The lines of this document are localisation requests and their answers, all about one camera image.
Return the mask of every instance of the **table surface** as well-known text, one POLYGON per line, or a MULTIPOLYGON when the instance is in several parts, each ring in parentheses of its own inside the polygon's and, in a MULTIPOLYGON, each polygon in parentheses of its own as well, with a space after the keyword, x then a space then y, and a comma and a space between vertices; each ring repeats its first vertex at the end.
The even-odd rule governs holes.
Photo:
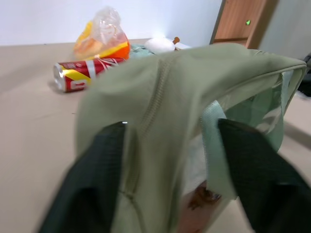
MULTIPOLYGON (((144 43, 146 40, 132 40, 144 43)), ((52 67, 73 44, 0 47, 0 232, 34 233, 74 160, 83 91, 55 91, 52 67)))

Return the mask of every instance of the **red can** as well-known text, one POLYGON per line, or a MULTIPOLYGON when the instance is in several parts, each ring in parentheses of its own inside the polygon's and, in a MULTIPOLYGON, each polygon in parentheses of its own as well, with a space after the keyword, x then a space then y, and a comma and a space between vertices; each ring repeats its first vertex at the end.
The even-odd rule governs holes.
POLYGON ((123 58, 96 58, 87 61, 56 63, 53 68, 57 88, 63 92, 87 88, 98 74, 118 66, 123 58))

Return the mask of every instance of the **white plush toy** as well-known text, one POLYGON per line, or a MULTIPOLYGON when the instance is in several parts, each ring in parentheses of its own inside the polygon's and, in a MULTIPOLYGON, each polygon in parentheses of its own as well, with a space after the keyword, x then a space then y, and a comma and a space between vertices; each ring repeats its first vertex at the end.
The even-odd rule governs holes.
POLYGON ((175 44, 179 42, 179 39, 176 41, 176 38, 173 42, 166 38, 153 38, 148 40, 144 46, 147 50, 153 52, 154 54, 170 52, 175 50, 175 44))

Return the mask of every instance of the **plastic bag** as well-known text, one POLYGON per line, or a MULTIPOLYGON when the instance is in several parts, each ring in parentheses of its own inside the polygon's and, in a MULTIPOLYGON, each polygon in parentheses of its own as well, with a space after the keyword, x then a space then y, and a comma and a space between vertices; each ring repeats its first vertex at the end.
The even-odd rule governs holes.
POLYGON ((130 44, 120 27, 119 13, 105 7, 90 21, 77 39, 74 55, 78 60, 98 58, 129 58, 130 44))

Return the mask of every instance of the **wooden cabinet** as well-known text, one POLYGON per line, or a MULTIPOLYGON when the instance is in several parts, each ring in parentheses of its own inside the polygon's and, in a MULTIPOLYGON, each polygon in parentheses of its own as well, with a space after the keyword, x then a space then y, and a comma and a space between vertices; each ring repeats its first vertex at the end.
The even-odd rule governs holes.
POLYGON ((215 42, 247 40, 264 0, 226 0, 215 42))

